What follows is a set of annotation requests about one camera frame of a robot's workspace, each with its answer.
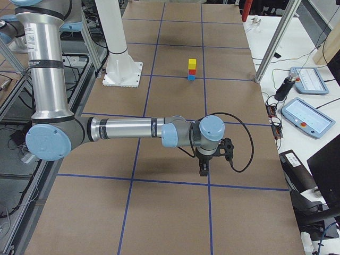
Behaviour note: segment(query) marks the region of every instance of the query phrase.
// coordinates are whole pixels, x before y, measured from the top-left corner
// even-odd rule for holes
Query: red block
[[[196,69],[189,69],[189,75],[196,75]]]

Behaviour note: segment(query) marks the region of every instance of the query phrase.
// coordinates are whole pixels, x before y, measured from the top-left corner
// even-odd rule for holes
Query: stacked blocks
[[[196,77],[196,59],[190,58],[188,64],[188,80],[194,81]]]

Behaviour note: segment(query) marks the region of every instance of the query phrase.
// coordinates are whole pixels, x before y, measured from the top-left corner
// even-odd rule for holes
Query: yellow block
[[[189,59],[188,69],[196,70],[196,59],[195,58]]]

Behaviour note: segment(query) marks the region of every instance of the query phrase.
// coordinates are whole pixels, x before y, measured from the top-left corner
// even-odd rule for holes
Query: black monitor
[[[340,135],[307,160],[313,178],[329,209],[324,217],[340,222]]]

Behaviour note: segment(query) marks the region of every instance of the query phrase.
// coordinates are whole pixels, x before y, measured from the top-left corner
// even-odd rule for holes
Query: white pillar
[[[143,63],[128,53],[118,0],[96,0],[96,5],[110,51],[103,85],[138,87]]]

